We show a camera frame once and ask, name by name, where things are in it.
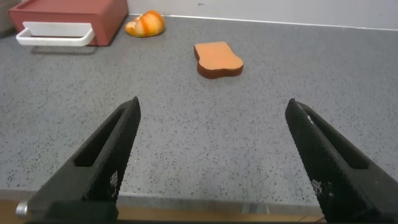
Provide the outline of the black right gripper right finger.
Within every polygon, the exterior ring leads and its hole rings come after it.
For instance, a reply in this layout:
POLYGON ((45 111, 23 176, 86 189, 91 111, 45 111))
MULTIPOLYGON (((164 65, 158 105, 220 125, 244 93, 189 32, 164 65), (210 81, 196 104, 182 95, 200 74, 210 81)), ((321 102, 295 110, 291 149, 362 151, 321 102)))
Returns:
POLYGON ((285 118, 326 221, 397 221, 395 179, 309 106, 292 98, 285 118))

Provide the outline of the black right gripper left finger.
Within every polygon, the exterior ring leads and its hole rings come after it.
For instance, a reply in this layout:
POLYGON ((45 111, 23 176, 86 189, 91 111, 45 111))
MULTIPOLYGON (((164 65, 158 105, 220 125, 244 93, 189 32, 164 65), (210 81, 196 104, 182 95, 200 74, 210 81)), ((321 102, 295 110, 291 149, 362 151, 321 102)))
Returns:
POLYGON ((29 199, 32 220, 116 220, 116 201, 141 120, 138 98, 119 105, 29 199))

